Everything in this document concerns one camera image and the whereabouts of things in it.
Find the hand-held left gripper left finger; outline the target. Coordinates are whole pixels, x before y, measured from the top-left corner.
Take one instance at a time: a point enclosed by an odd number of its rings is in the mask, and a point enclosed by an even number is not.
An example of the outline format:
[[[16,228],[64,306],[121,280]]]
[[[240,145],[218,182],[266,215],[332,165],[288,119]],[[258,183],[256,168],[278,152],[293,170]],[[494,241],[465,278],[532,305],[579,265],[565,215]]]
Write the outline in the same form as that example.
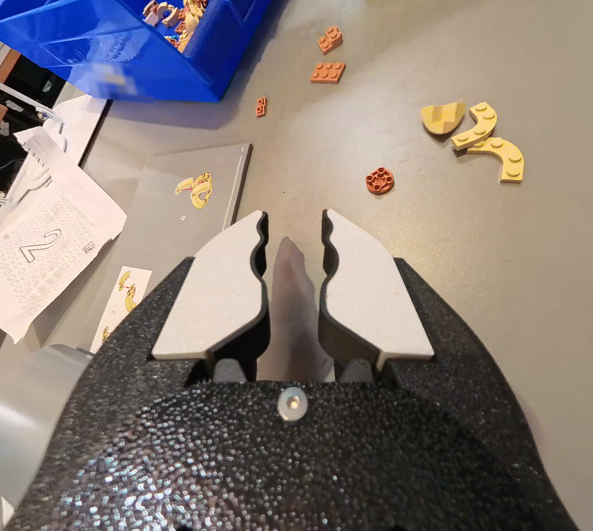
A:
[[[152,349],[156,359],[205,359],[269,315],[266,245],[269,216],[254,211],[194,256]]]

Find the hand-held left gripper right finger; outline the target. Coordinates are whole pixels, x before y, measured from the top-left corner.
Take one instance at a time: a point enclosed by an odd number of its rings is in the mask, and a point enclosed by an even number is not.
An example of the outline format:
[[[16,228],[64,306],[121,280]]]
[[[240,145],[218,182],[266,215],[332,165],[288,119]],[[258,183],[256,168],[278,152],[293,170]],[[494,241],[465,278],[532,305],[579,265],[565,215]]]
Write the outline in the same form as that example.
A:
[[[390,252],[333,209],[322,213],[320,344],[335,361],[430,360],[434,349]]]

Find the round brown plate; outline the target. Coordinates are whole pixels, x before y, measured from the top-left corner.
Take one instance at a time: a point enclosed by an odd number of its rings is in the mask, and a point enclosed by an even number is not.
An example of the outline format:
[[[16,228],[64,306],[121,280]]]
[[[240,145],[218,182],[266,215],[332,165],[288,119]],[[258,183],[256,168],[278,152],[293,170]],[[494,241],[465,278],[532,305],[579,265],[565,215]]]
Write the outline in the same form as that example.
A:
[[[379,196],[388,193],[393,188],[394,176],[385,167],[378,167],[366,176],[365,182],[368,191]]]

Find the grey instruction booklet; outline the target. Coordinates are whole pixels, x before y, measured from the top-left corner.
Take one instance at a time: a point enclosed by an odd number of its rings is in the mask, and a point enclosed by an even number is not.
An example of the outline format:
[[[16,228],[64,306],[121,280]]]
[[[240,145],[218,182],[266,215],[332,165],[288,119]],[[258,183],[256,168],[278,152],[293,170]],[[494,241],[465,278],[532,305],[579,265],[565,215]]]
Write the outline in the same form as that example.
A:
[[[75,383],[102,332],[127,315],[185,257],[229,227],[251,145],[154,156],[145,165],[121,235],[32,324],[1,347],[1,523],[24,497]]]

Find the tan rounded wedge brick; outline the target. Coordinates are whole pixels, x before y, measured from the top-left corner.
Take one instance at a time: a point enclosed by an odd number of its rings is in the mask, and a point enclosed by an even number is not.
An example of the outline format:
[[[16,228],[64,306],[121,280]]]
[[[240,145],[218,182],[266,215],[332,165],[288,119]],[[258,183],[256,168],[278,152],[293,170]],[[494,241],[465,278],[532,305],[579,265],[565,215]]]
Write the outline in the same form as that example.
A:
[[[466,104],[453,102],[445,105],[427,105],[420,110],[422,123],[434,136],[444,136],[454,131],[463,120]]]

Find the tan curved plate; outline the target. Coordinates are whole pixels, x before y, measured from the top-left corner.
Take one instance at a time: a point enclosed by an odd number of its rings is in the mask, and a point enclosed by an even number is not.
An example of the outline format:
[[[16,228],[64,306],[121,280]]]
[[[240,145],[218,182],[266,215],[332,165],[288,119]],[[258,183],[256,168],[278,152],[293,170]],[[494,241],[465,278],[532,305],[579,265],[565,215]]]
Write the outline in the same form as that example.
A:
[[[467,154],[489,155],[500,162],[499,180],[503,184],[523,181],[525,161],[523,153],[513,143],[500,137],[488,137],[467,149]]]
[[[469,114],[475,121],[470,129],[455,134],[451,138],[452,149],[462,151],[469,149],[488,138],[496,127],[498,115],[487,102],[478,103],[469,108]]]

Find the large brown plate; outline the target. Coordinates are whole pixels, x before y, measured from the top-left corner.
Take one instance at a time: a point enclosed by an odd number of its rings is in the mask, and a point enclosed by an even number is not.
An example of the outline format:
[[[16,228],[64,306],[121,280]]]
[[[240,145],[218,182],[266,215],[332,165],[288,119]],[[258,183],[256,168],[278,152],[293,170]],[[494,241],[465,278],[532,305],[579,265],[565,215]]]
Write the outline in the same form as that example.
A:
[[[315,65],[309,81],[311,83],[337,85],[344,72],[346,64],[344,62],[321,62]]]

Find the pile of small toy bricks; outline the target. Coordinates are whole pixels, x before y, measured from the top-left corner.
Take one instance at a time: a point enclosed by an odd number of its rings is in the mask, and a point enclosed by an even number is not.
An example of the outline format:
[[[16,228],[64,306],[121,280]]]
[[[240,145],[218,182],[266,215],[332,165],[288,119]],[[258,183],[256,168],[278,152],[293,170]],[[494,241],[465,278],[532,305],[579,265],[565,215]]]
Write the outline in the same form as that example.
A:
[[[209,0],[182,0],[182,5],[175,6],[167,1],[150,0],[144,7],[144,22],[153,28],[162,25],[166,30],[173,30],[174,35],[165,34],[164,38],[180,53],[183,53],[204,18]]]

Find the blue plastic bin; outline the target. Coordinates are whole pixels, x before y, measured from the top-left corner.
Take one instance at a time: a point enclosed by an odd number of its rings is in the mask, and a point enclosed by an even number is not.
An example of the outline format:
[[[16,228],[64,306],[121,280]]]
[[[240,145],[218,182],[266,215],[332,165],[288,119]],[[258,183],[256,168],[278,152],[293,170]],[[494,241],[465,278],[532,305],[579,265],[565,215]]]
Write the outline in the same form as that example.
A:
[[[151,1],[1,0],[1,41],[93,97],[218,102],[271,0],[208,0],[182,52]]]

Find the white printed paper bag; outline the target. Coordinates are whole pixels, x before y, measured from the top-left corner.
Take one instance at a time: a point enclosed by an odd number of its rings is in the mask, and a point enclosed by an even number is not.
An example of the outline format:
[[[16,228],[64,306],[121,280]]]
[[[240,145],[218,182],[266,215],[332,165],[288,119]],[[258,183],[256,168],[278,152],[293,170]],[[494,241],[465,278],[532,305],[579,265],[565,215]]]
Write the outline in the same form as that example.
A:
[[[43,128],[17,137],[46,175],[1,226],[1,332],[14,345],[122,232],[127,219]]]

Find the white board with dark edge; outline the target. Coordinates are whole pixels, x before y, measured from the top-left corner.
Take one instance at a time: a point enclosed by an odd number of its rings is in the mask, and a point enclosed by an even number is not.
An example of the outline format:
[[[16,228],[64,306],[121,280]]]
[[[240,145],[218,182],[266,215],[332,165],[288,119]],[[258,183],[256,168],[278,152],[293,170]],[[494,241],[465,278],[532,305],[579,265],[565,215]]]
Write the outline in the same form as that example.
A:
[[[55,105],[43,128],[79,166],[108,112],[110,100],[83,95]]]

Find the clear acrylic stand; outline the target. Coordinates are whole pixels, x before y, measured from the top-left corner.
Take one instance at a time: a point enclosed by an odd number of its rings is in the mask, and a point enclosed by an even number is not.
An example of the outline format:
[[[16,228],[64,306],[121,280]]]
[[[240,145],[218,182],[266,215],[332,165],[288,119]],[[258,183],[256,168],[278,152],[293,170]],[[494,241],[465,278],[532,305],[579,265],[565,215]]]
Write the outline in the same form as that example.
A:
[[[62,133],[64,120],[54,110],[1,82],[1,206],[8,203],[27,156],[16,134],[42,126],[47,120],[56,121],[58,133]]]

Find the brown corner brick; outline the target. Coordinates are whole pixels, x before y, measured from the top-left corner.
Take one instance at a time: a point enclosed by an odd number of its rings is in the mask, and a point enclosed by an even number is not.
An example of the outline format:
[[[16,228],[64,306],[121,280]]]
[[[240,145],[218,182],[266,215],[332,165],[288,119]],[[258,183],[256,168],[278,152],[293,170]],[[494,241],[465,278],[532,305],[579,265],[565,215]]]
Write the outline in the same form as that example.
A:
[[[323,55],[334,51],[343,43],[343,34],[338,26],[330,26],[325,33],[317,40],[317,45]]]

